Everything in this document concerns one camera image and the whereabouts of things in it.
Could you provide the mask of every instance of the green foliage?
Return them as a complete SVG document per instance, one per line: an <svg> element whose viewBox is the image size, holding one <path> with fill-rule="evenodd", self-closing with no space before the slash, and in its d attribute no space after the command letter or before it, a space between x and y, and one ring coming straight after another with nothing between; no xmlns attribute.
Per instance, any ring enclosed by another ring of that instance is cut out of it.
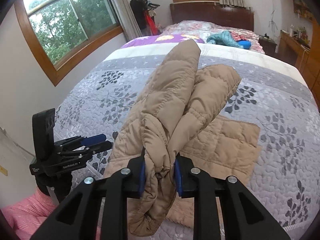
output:
<svg viewBox="0 0 320 240"><path fill-rule="evenodd" d="M44 1L35 0L30 8ZM88 37L113 24L104 0L74 2ZM41 20L36 19L38 14L42 15ZM32 15L29 19L41 46L53 64L86 40L69 0L59 0L41 9L37 15Z"/></svg>

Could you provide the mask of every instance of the white bottle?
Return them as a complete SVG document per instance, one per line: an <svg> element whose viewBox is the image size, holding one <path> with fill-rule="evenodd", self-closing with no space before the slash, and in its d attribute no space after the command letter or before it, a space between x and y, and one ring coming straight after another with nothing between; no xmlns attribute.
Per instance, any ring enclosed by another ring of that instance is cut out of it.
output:
<svg viewBox="0 0 320 240"><path fill-rule="evenodd" d="M290 26L290 37L293 37L293 25Z"/></svg>

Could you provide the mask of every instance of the blue gripper pad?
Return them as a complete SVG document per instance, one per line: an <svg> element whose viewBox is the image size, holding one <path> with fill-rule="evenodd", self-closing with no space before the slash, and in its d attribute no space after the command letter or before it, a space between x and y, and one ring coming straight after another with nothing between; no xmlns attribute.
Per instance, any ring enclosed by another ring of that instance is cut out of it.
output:
<svg viewBox="0 0 320 240"><path fill-rule="evenodd" d="M95 135L95 136L92 136L92 137L84 138L81 141L81 145L89 147L91 145L104 142L106 139L107 139L107 137L102 133L102 134L98 134L98 135Z"/></svg>
<svg viewBox="0 0 320 240"><path fill-rule="evenodd" d="M146 162L143 160L140 176L139 176L139 193L140 197L142 197L142 194L144 192L144 186L146 184Z"/></svg>
<svg viewBox="0 0 320 240"><path fill-rule="evenodd" d="M176 181L176 189L179 194L179 197L182 196L182 176L180 171L179 162L176 159L174 162L174 179Z"/></svg>

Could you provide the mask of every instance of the wooden headboard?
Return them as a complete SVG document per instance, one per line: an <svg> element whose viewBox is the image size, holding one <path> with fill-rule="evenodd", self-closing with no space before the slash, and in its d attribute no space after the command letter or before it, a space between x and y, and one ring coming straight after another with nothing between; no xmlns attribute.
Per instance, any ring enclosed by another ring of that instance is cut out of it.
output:
<svg viewBox="0 0 320 240"><path fill-rule="evenodd" d="M253 31L253 12L246 8L222 7L209 1L170 4L173 24L183 20L212 22L217 25Z"/></svg>

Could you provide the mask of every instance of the blue cloth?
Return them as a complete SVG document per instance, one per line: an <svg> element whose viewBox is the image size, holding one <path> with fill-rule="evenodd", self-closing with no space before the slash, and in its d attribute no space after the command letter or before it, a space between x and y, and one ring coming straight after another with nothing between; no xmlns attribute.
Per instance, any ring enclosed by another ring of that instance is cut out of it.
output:
<svg viewBox="0 0 320 240"><path fill-rule="evenodd" d="M251 42L250 41L237 41L237 43L243 46L244 49L250 49Z"/></svg>
<svg viewBox="0 0 320 240"><path fill-rule="evenodd" d="M216 33L210 35L207 38L207 43L217 44L217 45L224 45L229 47L236 47L243 49L242 45L239 45L231 36L229 31L223 31L222 33Z"/></svg>

